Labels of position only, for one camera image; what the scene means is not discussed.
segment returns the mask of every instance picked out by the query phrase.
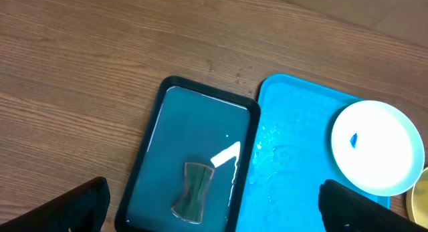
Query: black tray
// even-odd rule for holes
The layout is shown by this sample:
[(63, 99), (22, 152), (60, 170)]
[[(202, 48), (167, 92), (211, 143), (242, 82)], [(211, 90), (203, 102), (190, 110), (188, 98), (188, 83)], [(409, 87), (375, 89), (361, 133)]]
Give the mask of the black tray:
[(160, 111), (164, 96), (167, 92), (167, 90), (171, 87), (178, 86), (181, 88), (185, 88), (194, 92), (198, 92), (200, 94), (204, 94), (213, 98), (217, 98), (226, 102), (230, 102), (232, 104), (237, 104), (240, 106), (243, 106), (247, 108), (247, 110), (250, 113), (250, 120), (249, 120), (249, 126), (247, 129), (247, 136), (245, 139), (245, 144), (243, 145), (243, 152), (241, 157), (241, 163), (238, 170), (238, 176), (235, 182), (235, 188), (233, 192), (233, 197), (231, 200), (230, 210), (229, 210), (229, 217), (226, 223), (225, 231), (235, 231), (237, 219), (239, 215), (239, 208), (241, 206), (241, 200), (243, 195), (243, 189), (245, 185), (245, 180), (247, 177), (247, 172), (249, 168), (249, 163), (251, 159), (251, 152), (253, 150), (253, 144), (255, 140), (255, 135), (257, 132), (257, 127), (259, 124), (259, 118), (260, 118), (260, 107), (258, 103), (251, 98), (247, 98), (244, 96), (240, 96), (237, 94), (233, 94), (230, 92), (226, 92), (223, 90), (219, 90), (217, 88), (213, 88), (211, 86), (207, 86), (204, 84), (200, 84), (198, 82), (194, 82), (192, 80), (188, 80), (185, 78), (177, 77), (177, 76), (171, 76), (163, 80), (163, 82), (160, 84), (160, 88), (158, 91), (158, 94), (156, 96), (156, 100), (154, 102), (154, 108), (152, 111), (152, 114), (150, 115), (150, 120), (148, 122), (148, 125), (146, 127), (146, 132), (144, 134), (144, 137), (142, 139), (142, 143), (140, 146), (140, 150), (138, 152), (138, 155), (136, 157), (136, 161), (134, 163), (134, 168), (132, 169), (132, 172), (130, 174), (128, 184), (125, 188), (125, 192), (123, 195), (123, 198), (120, 202), (118, 212), (116, 214), (116, 218), (114, 221), (115, 228), (117, 232), (127, 232), (127, 231), (134, 231), (134, 232), (143, 232), (147, 231), (145, 229), (137, 229), (134, 227), (131, 227), (126, 222), (126, 212), (128, 210), (128, 204), (132, 195), (132, 192), (134, 190), (134, 184), (136, 182), (138, 172), (141, 168), (141, 164), (144, 159), (145, 152), (148, 148), (148, 144), (150, 142), (150, 138), (152, 136), (154, 126), (156, 124), (156, 118), (158, 116), (158, 113)]

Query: white plate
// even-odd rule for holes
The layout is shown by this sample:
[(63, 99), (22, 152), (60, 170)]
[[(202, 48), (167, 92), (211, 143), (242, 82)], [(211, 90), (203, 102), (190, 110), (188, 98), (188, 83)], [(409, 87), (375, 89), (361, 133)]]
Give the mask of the white plate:
[(345, 108), (334, 123), (331, 143), (343, 174), (374, 195), (404, 193), (422, 173), (421, 136), (408, 117), (384, 102), (361, 101)]

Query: brown wooden surface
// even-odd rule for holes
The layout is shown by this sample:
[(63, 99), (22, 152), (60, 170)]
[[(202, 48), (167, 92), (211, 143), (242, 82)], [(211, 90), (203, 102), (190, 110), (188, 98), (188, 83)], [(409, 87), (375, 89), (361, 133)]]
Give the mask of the brown wooden surface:
[(254, 98), (278, 72), (388, 102), (428, 140), (428, 49), (283, 1), (0, 0), (0, 223), (104, 176), (113, 231), (163, 78)]

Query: wooden table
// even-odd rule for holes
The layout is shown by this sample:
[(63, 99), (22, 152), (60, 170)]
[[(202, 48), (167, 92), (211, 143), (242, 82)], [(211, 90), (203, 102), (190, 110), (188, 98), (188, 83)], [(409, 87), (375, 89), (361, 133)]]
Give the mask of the wooden table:
[(428, 141), (424, 47), (279, 0), (0, 0), (0, 223), (104, 176), (113, 231), (162, 79), (255, 98), (278, 72), (388, 102)]

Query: tray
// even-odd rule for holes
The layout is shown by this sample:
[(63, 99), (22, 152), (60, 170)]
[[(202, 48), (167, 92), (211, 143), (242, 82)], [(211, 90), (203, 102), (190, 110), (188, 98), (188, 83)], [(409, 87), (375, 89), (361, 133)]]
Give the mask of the tray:
[(335, 119), (361, 100), (285, 74), (265, 80), (237, 231), (325, 231), (318, 193), (326, 179), (390, 208), (390, 197), (370, 195), (348, 181), (331, 152)]
[[(259, 118), (260, 107), (251, 98), (166, 78), (116, 214), (116, 230), (235, 231)], [(203, 219), (190, 223), (174, 214), (172, 205), (185, 194), (186, 164), (195, 163), (215, 172)]]

